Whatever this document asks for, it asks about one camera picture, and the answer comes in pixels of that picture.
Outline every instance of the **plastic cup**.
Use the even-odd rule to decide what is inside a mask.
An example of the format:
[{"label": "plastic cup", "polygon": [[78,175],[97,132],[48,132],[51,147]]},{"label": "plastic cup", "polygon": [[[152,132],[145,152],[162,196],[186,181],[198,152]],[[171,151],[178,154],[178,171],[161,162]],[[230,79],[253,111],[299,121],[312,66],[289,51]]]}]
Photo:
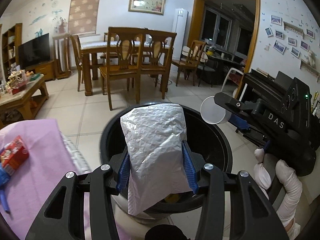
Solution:
[{"label": "plastic cup", "polygon": [[231,113],[218,106],[213,97],[206,98],[201,104],[201,117],[209,124],[226,123],[231,117]]}]

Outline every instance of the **figurine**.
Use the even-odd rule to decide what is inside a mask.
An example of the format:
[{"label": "figurine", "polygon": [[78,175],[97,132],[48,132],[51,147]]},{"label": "figurine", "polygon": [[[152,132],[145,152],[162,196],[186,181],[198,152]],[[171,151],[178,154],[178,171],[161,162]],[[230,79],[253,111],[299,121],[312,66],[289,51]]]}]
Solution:
[{"label": "figurine", "polygon": [[316,68],[316,62],[314,60],[314,53],[312,50],[308,50],[308,59],[310,66]]}]

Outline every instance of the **black trash bin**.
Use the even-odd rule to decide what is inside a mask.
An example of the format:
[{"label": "black trash bin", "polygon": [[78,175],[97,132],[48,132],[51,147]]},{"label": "black trash bin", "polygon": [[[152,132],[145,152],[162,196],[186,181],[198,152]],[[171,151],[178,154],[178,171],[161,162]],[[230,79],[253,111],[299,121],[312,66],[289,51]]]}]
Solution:
[{"label": "black trash bin", "polygon": [[[117,114],[105,127],[100,140],[101,162],[106,164],[113,155],[122,153],[126,142],[122,132],[120,117],[135,107],[148,106],[159,103],[147,103],[139,106],[132,106]],[[207,163],[212,163],[222,171],[231,172],[232,151],[229,142],[217,125],[207,124],[198,111],[182,106],[186,126],[187,142],[192,152],[199,153]],[[121,195],[128,199],[128,188],[125,188]],[[146,213],[181,213],[187,212],[202,206],[203,195],[193,195],[192,192],[183,193],[177,203],[171,204],[160,201],[148,208]]]}]

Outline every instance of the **gloved hand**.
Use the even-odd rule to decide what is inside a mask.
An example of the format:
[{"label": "gloved hand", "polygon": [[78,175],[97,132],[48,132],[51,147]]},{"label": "gloved hand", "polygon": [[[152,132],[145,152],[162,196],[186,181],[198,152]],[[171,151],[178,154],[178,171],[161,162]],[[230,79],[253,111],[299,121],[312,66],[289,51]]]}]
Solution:
[{"label": "gloved hand", "polygon": [[[254,155],[258,161],[258,164],[253,169],[254,180],[268,198],[266,190],[271,186],[271,178],[263,167],[264,150],[256,149]],[[283,160],[279,160],[276,164],[276,176],[286,190],[284,199],[277,210],[277,215],[286,229],[290,240],[292,240],[300,233],[300,225],[295,222],[294,215],[301,197],[302,183],[298,179],[295,170],[290,168]]]}]

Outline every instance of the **wooden bookshelf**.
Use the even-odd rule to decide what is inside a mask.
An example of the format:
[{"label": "wooden bookshelf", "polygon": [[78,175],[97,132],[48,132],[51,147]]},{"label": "wooden bookshelf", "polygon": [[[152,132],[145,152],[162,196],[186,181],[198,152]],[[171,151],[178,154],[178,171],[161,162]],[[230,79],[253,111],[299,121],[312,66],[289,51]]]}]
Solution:
[{"label": "wooden bookshelf", "polygon": [[2,34],[2,63],[4,69],[4,78],[7,80],[10,76],[11,64],[19,65],[18,46],[22,43],[22,23],[16,23],[13,27]]}]

